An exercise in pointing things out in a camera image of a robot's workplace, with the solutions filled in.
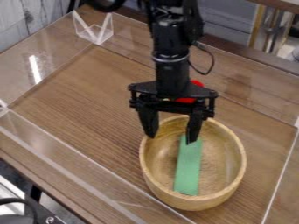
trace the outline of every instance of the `bowl rim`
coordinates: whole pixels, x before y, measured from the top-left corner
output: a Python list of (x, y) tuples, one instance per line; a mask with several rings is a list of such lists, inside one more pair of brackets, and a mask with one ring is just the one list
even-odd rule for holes
[[(186, 117), (188, 117), (186, 115), (172, 116), (172, 117), (161, 120), (160, 125), (162, 125), (164, 123), (168, 123), (172, 120), (186, 118)], [(228, 132), (228, 134), (232, 136), (232, 138), (233, 138), (233, 140), (237, 144), (237, 150), (239, 150), (239, 153), (240, 153), (240, 167), (239, 167), (239, 171), (237, 171), (237, 176), (235, 177), (233, 181), (228, 184), (228, 186), (225, 186), (219, 192), (205, 194), (205, 195), (190, 196), (190, 195), (174, 192), (173, 190), (164, 187), (160, 184), (160, 182), (157, 182), (154, 180), (154, 177), (150, 174), (150, 172), (149, 172), (149, 170), (145, 166), (144, 154), (145, 154), (145, 143), (149, 139), (148, 136), (142, 137), (142, 140), (141, 140), (141, 143), (140, 143), (140, 146), (138, 146), (138, 161), (140, 161), (140, 166), (141, 166), (144, 175), (150, 180), (150, 183), (158, 188), (158, 190), (161, 190), (164, 193), (170, 194), (172, 196), (174, 196), (176, 198), (180, 198), (182, 200), (190, 200), (190, 201), (212, 200), (212, 199), (216, 199), (220, 196), (227, 195), (228, 193), (233, 192), (233, 190), (239, 186), (240, 180), (243, 179), (245, 169), (247, 169), (247, 153), (245, 153), (243, 143), (239, 140), (239, 137), (236, 136), (233, 131), (225, 125), (223, 125), (220, 122), (217, 122), (215, 119), (209, 118), (206, 122), (213, 123), (215, 125), (217, 125), (221, 129), (224, 129)]]

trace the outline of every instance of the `green sponge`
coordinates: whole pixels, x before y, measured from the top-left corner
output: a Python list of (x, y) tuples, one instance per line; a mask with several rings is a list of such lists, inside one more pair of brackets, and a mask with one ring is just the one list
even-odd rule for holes
[(201, 140), (185, 144), (181, 136), (180, 149), (173, 179), (173, 190), (177, 193), (198, 195), (198, 180), (201, 170)]

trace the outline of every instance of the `wooden bowl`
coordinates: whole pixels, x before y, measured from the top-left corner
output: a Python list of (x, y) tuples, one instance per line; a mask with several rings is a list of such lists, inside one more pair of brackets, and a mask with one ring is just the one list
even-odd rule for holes
[(173, 175), (180, 135), (186, 115), (165, 119), (154, 139), (144, 137), (138, 158), (145, 183), (156, 197), (169, 206), (200, 211), (224, 202), (239, 187), (247, 167), (244, 147), (233, 132), (213, 119), (201, 125), (200, 195), (173, 191)]

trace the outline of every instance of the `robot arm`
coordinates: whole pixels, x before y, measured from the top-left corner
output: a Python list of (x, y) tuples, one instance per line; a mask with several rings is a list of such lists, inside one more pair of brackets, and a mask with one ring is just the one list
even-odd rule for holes
[[(102, 11), (116, 10), (125, 0), (109, 6), (102, 1), (86, 0)], [(213, 117), (217, 92), (194, 85), (189, 78), (189, 48), (202, 35), (202, 21), (196, 0), (144, 0), (148, 26), (153, 38), (152, 60), (154, 81), (133, 83), (129, 106), (134, 108), (144, 133), (154, 137), (158, 129), (158, 111), (189, 116), (186, 144), (196, 141), (201, 122)]]

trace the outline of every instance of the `red component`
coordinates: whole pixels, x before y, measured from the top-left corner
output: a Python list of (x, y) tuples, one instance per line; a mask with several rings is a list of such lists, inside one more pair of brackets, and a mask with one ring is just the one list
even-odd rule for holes
[[(202, 83), (198, 82), (197, 80), (192, 80), (190, 83), (194, 84), (194, 85), (198, 86), (198, 87), (204, 87)], [(196, 100), (196, 99), (193, 99), (193, 98), (178, 98), (178, 99), (176, 99), (174, 101), (176, 101), (176, 102), (182, 102), (182, 103), (193, 103), (194, 100)]]

